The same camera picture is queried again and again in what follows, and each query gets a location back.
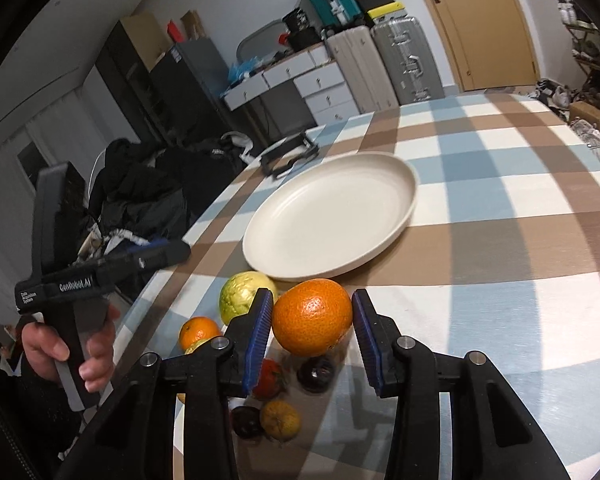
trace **human hand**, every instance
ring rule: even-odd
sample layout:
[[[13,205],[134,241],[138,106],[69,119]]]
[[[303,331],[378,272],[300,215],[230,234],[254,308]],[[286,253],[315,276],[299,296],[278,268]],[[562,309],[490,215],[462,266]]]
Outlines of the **human hand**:
[[[113,341],[116,337],[114,320],[119,311],[109,305],[107,319],[102,329],[87,341],[87,352],[91,356],[78,370],[88,392],[104,388],[113,374]],[[44,323],[29,323],[22,329],[22,346],[31,368],[47,381],[60,382],[54,360],[66,361],[69,349],[55,329]]]

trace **wooden door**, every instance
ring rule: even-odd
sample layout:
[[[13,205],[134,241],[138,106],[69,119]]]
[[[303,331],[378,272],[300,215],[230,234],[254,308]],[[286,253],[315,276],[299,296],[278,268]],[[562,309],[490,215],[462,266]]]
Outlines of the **wooden door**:
[[[426,0],[464,90],[533,85],[534,51],[518,0]]]

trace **large orange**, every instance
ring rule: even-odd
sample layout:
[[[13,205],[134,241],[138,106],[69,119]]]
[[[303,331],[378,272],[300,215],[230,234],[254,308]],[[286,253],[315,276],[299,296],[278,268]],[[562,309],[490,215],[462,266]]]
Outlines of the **large orange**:
[[[300,283],[273,306],[271,327],[280,346],[300,357],[324,354],[351,326],[347,291],[331,280]]]
[[[186,350],[200,339],[211,339],[217,335],[222,335],[222,332],[213,319],[202,316],[192,317],[180,329],[178,342],[180,347]]]

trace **drawer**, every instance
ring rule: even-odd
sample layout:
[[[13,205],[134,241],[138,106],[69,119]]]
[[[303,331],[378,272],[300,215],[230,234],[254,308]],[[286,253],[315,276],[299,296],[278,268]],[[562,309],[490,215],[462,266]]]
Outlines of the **drawer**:
[[[309,51],[309,54],[314,60],[316,66],[322,66],[331,61],[331,56],[329,56],[327,48],[324,45],[321,45],[317,48],[312,48]]]
[[[273,88],[314,68],[314,60],[309,56],[308,52],[303,52],[297,56],[280,61],[277,65],[265,70],[263,74],[269,86]]]
[[[318,126],[323,124],[336,123],[358,115],[358,107],[355,102],[347,101],[333,108],[327,108],[317,114],[314,114],[314,119]]]
[[[315,115],[318,112],[326,110],[327,108],[341,105],[352,100],[353,96],[349,91],[349,87],[346,83],[341,83],[337,86],[327,88],[326,90],[322,90],[317,94],[311,95],[304,101],[309,107],[309,110],[311,110],[311,113]]]
[[[264,94],[267,90],[269,90],[269,85],[267,85],[262,73],[258,73],[229,90],[224,96],[224,102],[229,110],[235,110],[238,106],[242,106],[260,94]]]
[[[344,77],[340,71],[340,67],[336,62],[329,63],[311,72],[301,75],[294,79],[296,88],[300,92],[302,97],[307,97],[311,94],[315,94],[325,88],[331,88],[332,86],[344,83]]]

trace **plate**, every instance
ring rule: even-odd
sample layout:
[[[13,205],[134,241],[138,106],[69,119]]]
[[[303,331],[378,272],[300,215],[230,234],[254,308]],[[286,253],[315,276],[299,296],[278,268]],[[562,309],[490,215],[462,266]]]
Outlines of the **plate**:
[[[407,227],[415,170],[388,153],[353,153],[293,177],[254,213],[242,240],[253,269],[276,280],[332,278],[385,250]]]

